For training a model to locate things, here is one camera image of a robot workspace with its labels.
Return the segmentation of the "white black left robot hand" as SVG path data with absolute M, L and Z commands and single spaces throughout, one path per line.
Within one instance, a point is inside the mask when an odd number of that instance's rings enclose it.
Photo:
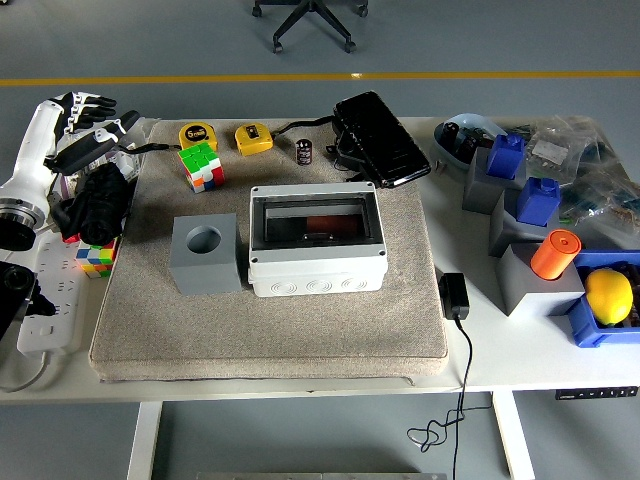
M 54 176 L 70 175 L 111 150 L 140 118 L 131 110 L 118 117 L 116 102 L 97 94 L 68 92 L 40 103 L 26 130 L 12 177 L 1 186 L 1 201 L 40 210 Z

